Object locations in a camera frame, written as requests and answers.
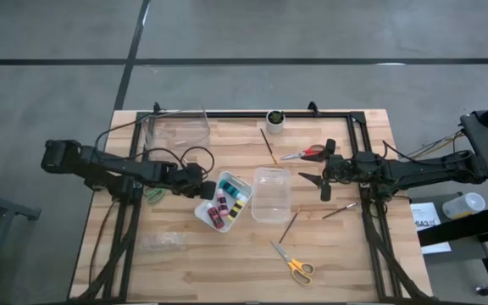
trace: white plastic tray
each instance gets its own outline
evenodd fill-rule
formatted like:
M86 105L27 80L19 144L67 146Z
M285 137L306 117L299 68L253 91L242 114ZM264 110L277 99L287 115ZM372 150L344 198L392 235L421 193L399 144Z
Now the white plastic tray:
M217 208L219 205L218 205L218 198L216 198L216 196L214 196L214 199L212 200L203 201L198 207L196 207L195 216L197 216L200 220L202 220L207 225L210 225L212 229L221 233L226 233L230 230L230 227L238 220L238 218L241 217L241 214L244 213L243 211L244 207L246 207L247 202L250 201L250 197L252 196L253 193L253 188L245 181L236 178L236 176L234 176L232 173L225 171L219 174L216 189L219 188L219 182L222 180L226 180L227 182L231 183L240 193L242 193L242 195L246 196L247 198L247 200L244 202L244 205L242 206L242 210L236 215L235 220L230 221L227 218L227 216L223 216L222 220L224 221L225 224L224 227L219 230L214 227L212 220L210 219L210 217L208 217L208 212L205 206L207 203L210 202ZM231 195L229 195L226 191L224 191L224 193L225 193L225 198L227 198L227 208L231 210L233 206L235 206L236 199L233 198Z

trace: white pot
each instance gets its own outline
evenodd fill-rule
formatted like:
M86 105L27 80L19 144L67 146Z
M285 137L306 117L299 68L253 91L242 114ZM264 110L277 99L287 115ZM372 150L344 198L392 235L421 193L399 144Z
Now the white pot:
M284 114L284 119L281 121L281 123L279 124L272 124L269 122L269 114L274 112L274 111L278 111L280 112L280 110L270 110L268 113L267 113L267 117L265 118L266 121L267 121L267 124L266 124L266 127L267 127L267 132L270 133L270 134L279 134L281 133L281 131L284 129L284 123L286 122L286 115Z

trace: green object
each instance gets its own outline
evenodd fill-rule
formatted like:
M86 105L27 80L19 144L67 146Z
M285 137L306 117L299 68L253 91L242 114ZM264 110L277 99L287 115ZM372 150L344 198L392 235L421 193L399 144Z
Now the green object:
M284 120L284 113L281 111L273 111L269 115L269 121L272 124L280 124Z
M165 196L165 190L160 188L147 189L143 192L143 196L150 204L155 204L161 201Z

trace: succulent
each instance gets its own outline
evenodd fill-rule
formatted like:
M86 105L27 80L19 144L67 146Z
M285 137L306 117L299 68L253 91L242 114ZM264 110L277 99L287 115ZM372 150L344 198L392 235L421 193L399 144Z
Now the succulent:
M279 124L284 120L284 113L281 111L273 111L269 114L269 122L272 124Z

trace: concrete floor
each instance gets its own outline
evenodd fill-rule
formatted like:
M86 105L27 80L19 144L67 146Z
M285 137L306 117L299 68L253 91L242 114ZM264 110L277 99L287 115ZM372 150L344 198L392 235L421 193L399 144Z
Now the concrete floor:
M125 58L141 0L0 0L0 58ZM488 1L153 0L139 58L486 58ZM0 302L65 299L91 199L80 179L40 168L44 141L92 143L108 127L123 66L0 66L0 196L42 208L17 219L0 259ZM407 152L488 108L488 65L136 67L124 109L386 108ZM465 140L457 147L469 147ZM448 153L447 148L441 153ZM443 183L432 196L488 184ZM429 265L437 297L473 295L480 261Z

